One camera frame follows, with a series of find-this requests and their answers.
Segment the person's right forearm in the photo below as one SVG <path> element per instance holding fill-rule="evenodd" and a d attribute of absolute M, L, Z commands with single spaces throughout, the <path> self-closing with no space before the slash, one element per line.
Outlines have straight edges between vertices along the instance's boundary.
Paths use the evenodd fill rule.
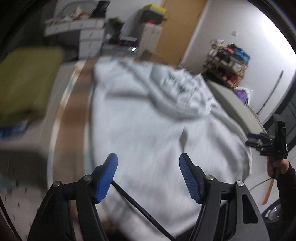
<path fill-rule="evenodd" d="M 289 163 L 288 170 L 277 180 L 282 216 L 286 221 L 295 218 L 295 169 Z"/>

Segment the person's right hand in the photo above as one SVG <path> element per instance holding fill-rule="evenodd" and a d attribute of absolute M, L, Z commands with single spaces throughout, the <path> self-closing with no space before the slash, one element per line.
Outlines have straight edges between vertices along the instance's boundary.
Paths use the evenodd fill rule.
<path fill-rule="evenodd" d="M 288 159 L 274 159 L 273 157 L 267 157 L 267 174 L 270 178 L 275 177 L 275 174 L 280 170 L 281 174 L 284 174 L 288 171 L 290 162 Z"/>

